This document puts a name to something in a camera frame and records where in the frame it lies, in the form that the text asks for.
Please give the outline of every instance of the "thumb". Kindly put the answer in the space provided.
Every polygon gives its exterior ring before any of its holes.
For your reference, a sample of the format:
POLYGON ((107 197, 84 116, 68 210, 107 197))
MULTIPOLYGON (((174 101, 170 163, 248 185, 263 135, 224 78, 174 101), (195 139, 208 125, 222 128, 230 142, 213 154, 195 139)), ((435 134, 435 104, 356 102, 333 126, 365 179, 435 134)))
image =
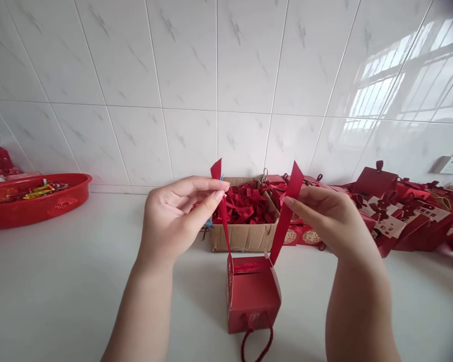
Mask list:
POLYGON ((320 226, 321 223, 325 221, 325 216, 319 214, 317 211, 312 210, 309 206, 301 203, 299 200, 286 196, 283 199, 283 202, 314 229, 316 229, 318 226, 320 226))
POLYGON ((192 228, 198 230, 201 229, 203 224, 216 210, 224 195, 225 191, 223 190, 217 190, 211 193, 206 199, 201 202, 201 204, 199 204, 196 208, 183 216, 183 218, 186 219, 186 222, 190 224, 192 228))

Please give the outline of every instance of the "forearm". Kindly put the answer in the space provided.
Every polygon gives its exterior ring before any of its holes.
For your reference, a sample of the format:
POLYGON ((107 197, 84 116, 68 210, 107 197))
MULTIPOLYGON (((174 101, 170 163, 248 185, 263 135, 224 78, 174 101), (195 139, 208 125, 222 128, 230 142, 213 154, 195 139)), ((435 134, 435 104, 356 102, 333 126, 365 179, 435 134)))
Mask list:
POLYGON ((147 269, 135 264, 103 362, 166 360, 172 289, 172 265, 147 269))
POLYGON ((400 361, 388 272, 379 255, 370 262, 339 260, 327 311, 326 349, 329 362, 400 361))

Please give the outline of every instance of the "red rope handle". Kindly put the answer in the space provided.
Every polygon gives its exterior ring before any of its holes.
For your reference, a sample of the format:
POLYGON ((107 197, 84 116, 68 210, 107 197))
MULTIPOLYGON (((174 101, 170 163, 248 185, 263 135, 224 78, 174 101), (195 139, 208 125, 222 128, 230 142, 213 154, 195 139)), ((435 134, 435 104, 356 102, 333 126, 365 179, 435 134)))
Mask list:
MULTIPOLYGON (((255 360, 255 362, 260 362, 261 360, 263 360, 263 357, 265 357, 265 355, 267 354, 270 346, 272 345, 272 341, 273 341, 273 327, 272 327, 272 323, 270 322, 270 318, 268 317, 268 313, 265 313, 265 315, 267 316, 268 327, 270 328, 270 338, 268 339, 267 345, 263 349, 262 353, 260 353, 260 356, 255 360)), ((245 317, 247 318, 248 330, 247 330, 247 333, 245 333, 245 337, 243 337, 243 341, 242 341, 242 362, 246 362, 245 361, 245 342, 247 342, 247 338, 250 335, 250 333, 252 333, 255 330, 250 318, 248 318, 247 316, 245 316, 245 317)))

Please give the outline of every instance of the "hand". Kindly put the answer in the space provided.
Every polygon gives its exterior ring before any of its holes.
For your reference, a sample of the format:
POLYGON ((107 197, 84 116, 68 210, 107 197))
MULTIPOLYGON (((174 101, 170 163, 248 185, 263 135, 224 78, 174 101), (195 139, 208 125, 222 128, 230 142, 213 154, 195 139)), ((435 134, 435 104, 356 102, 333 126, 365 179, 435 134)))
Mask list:
POLYGON ((213 214, 230 184, 191 176, 150 192, 136 264, 173 266, 213 214), (194 210, 194 203, 203 200, 194 210))
POLYGON ((303 188, 298 200, 283 199, 311 225, 339 259, 381 258, 375 242, 347 194, 314 186, 303 188))

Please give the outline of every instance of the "gold pattern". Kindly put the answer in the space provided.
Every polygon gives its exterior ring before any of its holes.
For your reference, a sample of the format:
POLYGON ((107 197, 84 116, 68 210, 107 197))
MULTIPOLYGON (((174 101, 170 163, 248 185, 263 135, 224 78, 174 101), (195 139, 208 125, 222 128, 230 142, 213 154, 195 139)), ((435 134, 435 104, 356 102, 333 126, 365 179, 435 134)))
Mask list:
POLYGON ((321 241, 320 237, 313 229, 306 231, 302 236, 302 240, 306 244, 317 244, 319 241, 321 241))
POLYGON ((283 241, 283 244, 290 244, 292 243, 295 239, 297 238, 297 233, 293 230, 288 229, 287 234, 285 235, 285 240, 283 241))

